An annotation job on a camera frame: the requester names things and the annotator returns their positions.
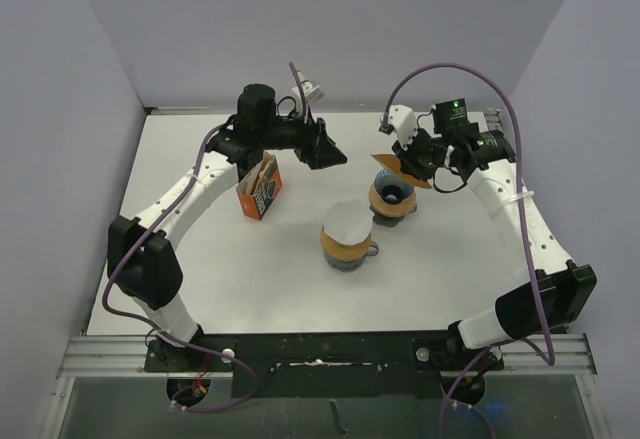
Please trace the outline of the brown paper coffee filter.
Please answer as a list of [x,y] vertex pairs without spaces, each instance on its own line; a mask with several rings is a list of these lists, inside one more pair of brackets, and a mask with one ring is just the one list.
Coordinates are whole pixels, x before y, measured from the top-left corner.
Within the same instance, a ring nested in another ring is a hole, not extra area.
[[394,154],[372,154],[371,157],[378,162],[384,169],[407,182],[414,187],[421,189],[431,189],[432,185],[428,181],[423,181],[405,173],[401,170],[401,161]]

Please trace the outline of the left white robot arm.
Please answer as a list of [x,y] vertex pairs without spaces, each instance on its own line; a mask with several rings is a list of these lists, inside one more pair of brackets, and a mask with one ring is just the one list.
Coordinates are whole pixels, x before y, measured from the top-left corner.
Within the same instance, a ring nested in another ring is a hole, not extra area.
[[294,89],[297,111],[278,112],[273,88],[250,84],[225,122],[209,131],[194,165],[160,199],[132,218],[116,217],[108,230],[107,275],[142,310],[140,321],[163,335],[168,358],[180,369],[200,364],[201,328],[180,297],[183,273],[176,250],[180,241],[227,190],[262,160],[266,151],[291,150],[312,170],[346,163],[323,119],[310,107],[323,95],[308,81]]

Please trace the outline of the blue plastic dripper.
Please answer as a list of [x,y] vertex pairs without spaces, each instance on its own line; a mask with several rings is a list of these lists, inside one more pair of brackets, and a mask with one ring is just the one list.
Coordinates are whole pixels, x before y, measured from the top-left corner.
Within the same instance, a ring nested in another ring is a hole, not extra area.
[[414,186],[387,169],[381,170],[373,182],[376,193],[390,205],[398,205],[414,192]]

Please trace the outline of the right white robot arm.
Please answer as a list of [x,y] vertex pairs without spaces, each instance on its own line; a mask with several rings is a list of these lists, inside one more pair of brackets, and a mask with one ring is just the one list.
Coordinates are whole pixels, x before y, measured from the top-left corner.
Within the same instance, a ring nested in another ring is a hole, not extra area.
[[574,322],[597,278],[590,265],[577,264],[552,234],[533,192],[517,175],[516,153],[503,132],[481,130],[470,121],[462,99],[436,105],[432,117],[434,131],[428,133],[411,108],[391,106],[387,119],[401,172],[430,181],[439,169],[453,169],[487,212],[517,281],[488,310],[460,321],[458,335],[445,343],[448,361],[466,368],[483,347]]

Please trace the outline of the grey plastic dripper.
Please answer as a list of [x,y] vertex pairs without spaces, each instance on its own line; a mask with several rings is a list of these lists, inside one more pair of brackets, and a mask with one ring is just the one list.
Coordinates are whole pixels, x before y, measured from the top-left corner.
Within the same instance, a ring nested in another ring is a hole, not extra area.
[[400,206],[399,204],[383,205],[371,204],[369,206],[373,212],[373,222],[384,227],[395,227],[404,218],[417,211],[418,206],[414,204],[411,208]]

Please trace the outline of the orange coffee filter box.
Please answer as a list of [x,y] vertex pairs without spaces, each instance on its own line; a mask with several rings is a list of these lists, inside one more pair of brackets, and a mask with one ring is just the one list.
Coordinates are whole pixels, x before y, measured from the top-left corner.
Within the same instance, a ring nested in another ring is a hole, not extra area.
[[262,160],[236,187],[245,216],[262,220],[282,188],[282,178],[275,155],[264,152]]

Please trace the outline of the white paper coffee filter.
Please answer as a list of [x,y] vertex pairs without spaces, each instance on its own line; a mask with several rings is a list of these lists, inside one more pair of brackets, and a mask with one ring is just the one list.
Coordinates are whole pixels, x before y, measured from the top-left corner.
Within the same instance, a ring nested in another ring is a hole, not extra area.
[[373,227],[373,212],[359,200],[342,201],[325,214],[324,233],[343,246],[363,243]]

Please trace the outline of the grey glass carafe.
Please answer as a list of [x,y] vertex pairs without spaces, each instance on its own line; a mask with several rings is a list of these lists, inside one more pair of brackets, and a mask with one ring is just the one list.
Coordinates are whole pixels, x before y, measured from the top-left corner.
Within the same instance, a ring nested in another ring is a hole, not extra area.
[[365,254],[354,260],[347,261],[343,259],[338,259],[330,255],[326,251],[323,252],[323,257],[325,259],[325,262],[332,268],[341,272],[352,272],[354,270],[357,270],[364,263],[366,258],[374,257],[378,253],[379,253],[379,245],[375,241],[372,241],[367,251],[365,252]]

